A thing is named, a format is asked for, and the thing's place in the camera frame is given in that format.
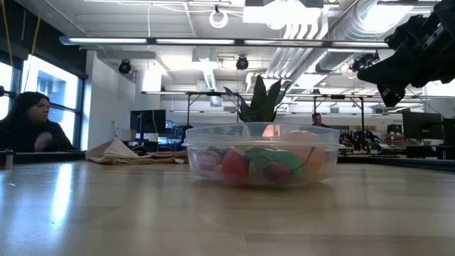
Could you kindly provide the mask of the pink round toy fruit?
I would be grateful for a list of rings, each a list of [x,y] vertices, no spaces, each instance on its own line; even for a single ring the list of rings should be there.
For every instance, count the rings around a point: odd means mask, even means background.
[[[216,172],[221,171],[222,159],[215,151],[200,151],[197,153],[196,159],[201,170]]]

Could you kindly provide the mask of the person at distant workbench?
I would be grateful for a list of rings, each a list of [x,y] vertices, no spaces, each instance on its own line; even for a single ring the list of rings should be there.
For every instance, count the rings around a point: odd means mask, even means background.
[[[328,128],[327,125],[325,125],[322,122],[322,116],[319,113],[313,113],[312,114],[312,120],[313,120],[313,125],[314,126],[319,126],[319,127],[325,127]]]

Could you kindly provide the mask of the black aluminium table frame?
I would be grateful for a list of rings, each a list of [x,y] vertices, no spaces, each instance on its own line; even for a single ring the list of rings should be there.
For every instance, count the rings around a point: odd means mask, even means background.
[[[188,157],[188,162],[197,163]],[[41,153],[16,153],[14,151],[0,151],[0,167],[6,164],[38,164],[57,161],[75,161],[85,159],[83,152],[41,152]],[[401,159],[384,157],[338,157],[331,159],[325,156],[324,166],[330,163],[337,164],[379,164],[386,166],[401,166],[405,168],[431,169],[437,171],[455,172],[455,161],[428,160],[428,159]]]

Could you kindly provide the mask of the clear plastic tupperware container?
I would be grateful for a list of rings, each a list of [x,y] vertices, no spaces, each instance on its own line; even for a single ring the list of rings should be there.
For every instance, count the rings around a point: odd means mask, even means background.
[[[292,131],[308,131],[316,134],[321,142],[286,142],[282,137],[287,132]],[[245,154],[248,149],[260,147],[265,149],[282,150],[284,145],[314,145],[321,146],[325,150],[325,156],[333,159],[338,156],[338,150],[341,145],[338,142],[339,131],[331,128],[306,126],[297,124],[280,124],[275,122],[246,122],[236,124],[224,124],[210,127],[198,127],[189,129],[186,132],[186,148],[188,157],[194,159],[198,152],[208,150],[209,147],[215,146],[219,149],[223,148],[238,148],[244,149]],[[189,162],[189,166],[193,174],[219,181],[222,183],[242,185],[242,186],[296,186],[305,183],[313,183],[325,178],[328,178],[336,170],[336,164],[330,163],[324,166],[316,175],[307,176],[304,173],[302,181],[291,183],[267,183],[254,182],[251,179],[247,183],[231,183],[223,180],[222,172],[204,171],[199,166]]]

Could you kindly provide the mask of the large black computer monitor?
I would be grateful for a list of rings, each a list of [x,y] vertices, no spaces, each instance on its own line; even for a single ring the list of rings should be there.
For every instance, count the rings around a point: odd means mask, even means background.
[[[440,114],[403,112],[402,121],[405,139],[443,139]]]

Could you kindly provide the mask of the silver ceiling duct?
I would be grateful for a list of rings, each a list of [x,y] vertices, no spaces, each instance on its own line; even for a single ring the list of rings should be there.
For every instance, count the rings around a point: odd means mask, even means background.
[[[329,33],[329,40],[375,41],[396,26],[412,6],[378,4],[382,0],[359,0],[340,23]],[[348,61],[353,53],[320,50],[310,72],[331,73]]]

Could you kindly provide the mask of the seated person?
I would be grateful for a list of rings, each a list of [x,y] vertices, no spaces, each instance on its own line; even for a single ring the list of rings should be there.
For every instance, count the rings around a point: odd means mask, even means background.
[[[50,100],[39,92],[23,92],[0,120],[0,149],[16,152],[71,151],[62,127],[49,120]]]

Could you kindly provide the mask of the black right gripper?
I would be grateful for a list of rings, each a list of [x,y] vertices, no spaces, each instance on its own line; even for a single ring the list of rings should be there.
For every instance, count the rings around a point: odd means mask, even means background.
[[[424,87],[429,81],[448,83],[455,78],[455,23],[445,24],[435,14],[412,16],[385,42],[395,53],[357,76],[377,85],[386,107],[396,106],[409,84]]]

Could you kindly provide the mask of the pink toy peach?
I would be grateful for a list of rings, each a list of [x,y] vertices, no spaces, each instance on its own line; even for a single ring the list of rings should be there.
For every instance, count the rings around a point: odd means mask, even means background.
[[[287,132],[282,139],[286,142],[319,143],[321,139],[308,131]],[[307,176],[316,175],[325,163],[325,149],[314,145],[284,145],[280,149],[295,153],[303,164],[303,172]]]

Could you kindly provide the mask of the black overhead beam with lights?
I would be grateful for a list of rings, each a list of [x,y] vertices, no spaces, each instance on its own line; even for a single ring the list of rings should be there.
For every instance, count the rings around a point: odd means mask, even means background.
[[[388,49],[382,41],[330,41],[291,39],[244,38],[120,38],[120,37],[68,37],[59,41],[65,46],[232,46],[278,48],[332,48],[332,49]]]

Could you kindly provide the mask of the black monitor at room edge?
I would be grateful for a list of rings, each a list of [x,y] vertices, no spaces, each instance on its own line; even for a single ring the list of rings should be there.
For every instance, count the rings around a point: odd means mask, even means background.
[[[442,126],[444,144],[455,146],[455,118],[443,119]]]

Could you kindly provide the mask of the green potted plant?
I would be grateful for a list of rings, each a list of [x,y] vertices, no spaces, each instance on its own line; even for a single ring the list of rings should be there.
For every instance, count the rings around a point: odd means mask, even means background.
[[[291,83],[282,81],[273,83],[269,89],[266,88],[264,79],[258,76],[255,82],[251,103],[247,104],[243,96],[238,92],[224,87],[225,93],[237,107],[237,115],[243,122],[273,122],[277,115],[277,108],[282,105],[287,90]]]

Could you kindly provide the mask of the red toy cherry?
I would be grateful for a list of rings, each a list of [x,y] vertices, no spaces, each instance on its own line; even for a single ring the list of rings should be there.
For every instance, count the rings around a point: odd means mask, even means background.
[[[303,164],[295,153],[265,149],[258,156],[268,160],[264,167],[264,177],[268,181],[291,183],[304,179]]]

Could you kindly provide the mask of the green toy pea pod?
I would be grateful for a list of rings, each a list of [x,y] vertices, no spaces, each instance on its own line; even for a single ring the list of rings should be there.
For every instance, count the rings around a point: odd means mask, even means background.
[[[293,152],[253,147],[246,156],[254,182],[291,183],[303,179],[303,163]]]

